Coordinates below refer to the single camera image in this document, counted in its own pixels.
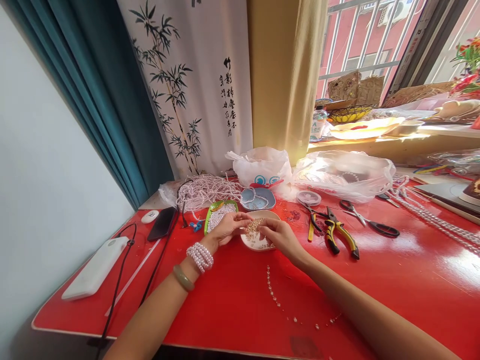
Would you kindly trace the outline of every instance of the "right hand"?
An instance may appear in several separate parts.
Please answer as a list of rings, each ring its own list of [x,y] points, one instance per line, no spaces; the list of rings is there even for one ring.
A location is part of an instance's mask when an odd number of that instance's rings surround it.
[[[292,228],[285,221],[265,218],[258,226],[258,231],[275,245],[297,268],[310,256],[300,245]]]

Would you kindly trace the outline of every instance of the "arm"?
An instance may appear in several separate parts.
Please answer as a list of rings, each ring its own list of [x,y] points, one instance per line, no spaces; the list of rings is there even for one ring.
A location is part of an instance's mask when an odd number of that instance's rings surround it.
[[[200,243],[213,256],[219,246],[225,245],[234,235],[243,232],[240,228],[246,227],[250,221],[251,217],[245,213],[227,213]],[[180,267],[192,283],[195,283],[201,274],[190,256],[180,263]],[[180,285],[175,275],[170,273],[140,306],[103,359],[150,360],[153,358],[187,295],[188,292]]]
[[[258,227],[260,233],[338,304],[381,359],[459,359],[426,332],[313,258],[286,222],[266,219],[263,225]]]

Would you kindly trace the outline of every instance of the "plastic bag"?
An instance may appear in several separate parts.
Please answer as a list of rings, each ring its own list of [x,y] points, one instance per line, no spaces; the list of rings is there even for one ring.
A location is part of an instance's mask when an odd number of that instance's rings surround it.
[[[161,199],[170,207],[177,207],[177,191],[184,182],[184,180],[175,180],[160,184],[158,193]]]
[[[317,151],[300,159],[293,184],[354,203],[367,203],[392,187],[394,164],[364,152]]]
[[[452,167],[459,175],[480,175],[480,149],[437,152],[426,156],[428,160]]]
[[[240,184],[245,187],[257,184],[268,188],[280,180],[285,184],[292,180],[292,168],[286,150],[263,146],[241,155],[229,151],[225,157],[233,160],[233,170]]]

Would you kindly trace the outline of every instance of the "water bottle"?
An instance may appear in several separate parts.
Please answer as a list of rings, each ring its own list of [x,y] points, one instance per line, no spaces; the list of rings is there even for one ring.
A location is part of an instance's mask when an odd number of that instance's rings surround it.
[[[325,124],[327,123],[327,118],[329,114],[324,110],[323,105],[319,105],[315,108],[313,112],[313,121],[311,123],[310,131],[310,142],[316,143],[319,142],[322,138],[322,133],[324,132]]]

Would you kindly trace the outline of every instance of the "white mouse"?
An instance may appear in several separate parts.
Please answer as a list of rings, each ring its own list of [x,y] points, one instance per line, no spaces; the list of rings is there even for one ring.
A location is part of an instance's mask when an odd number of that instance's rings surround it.
[[[141,218],[141,222],[143,224],[150,224],[153,220],[157,218],[158,215],[159,215],[158,210],[149,211],[145,215],[143,215],[143,217]]]

